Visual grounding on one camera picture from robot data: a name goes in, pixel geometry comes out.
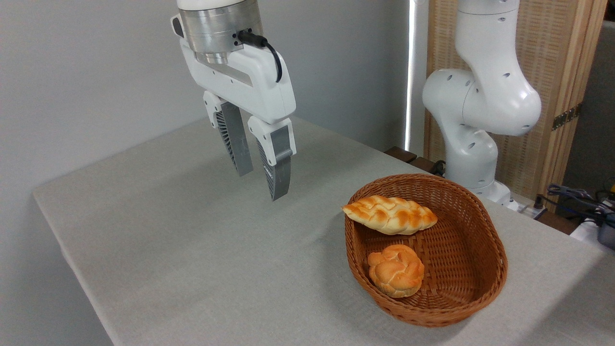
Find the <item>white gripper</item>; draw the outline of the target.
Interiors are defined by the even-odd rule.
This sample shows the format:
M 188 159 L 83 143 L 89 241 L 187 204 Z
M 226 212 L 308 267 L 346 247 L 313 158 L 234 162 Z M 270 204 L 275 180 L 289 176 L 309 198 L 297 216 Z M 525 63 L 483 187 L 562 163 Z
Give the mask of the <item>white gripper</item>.
M 292 122 L 286 117 L 296 103 L 287 69 L 277 81 L 272 53 L 238 38 L 242 29 L 262 33 L 259 14 L 180 13 L 171 23 L 191 76 L 206 90 L 203 101 L 209 122 L 220 132 L 238 174 L 253 171 L 242 108 L 256 116 L 249 118 L 248 128 L 258 142 L 271 199 L 283 197 L 290 186 L 291 157 L 296 154 Z

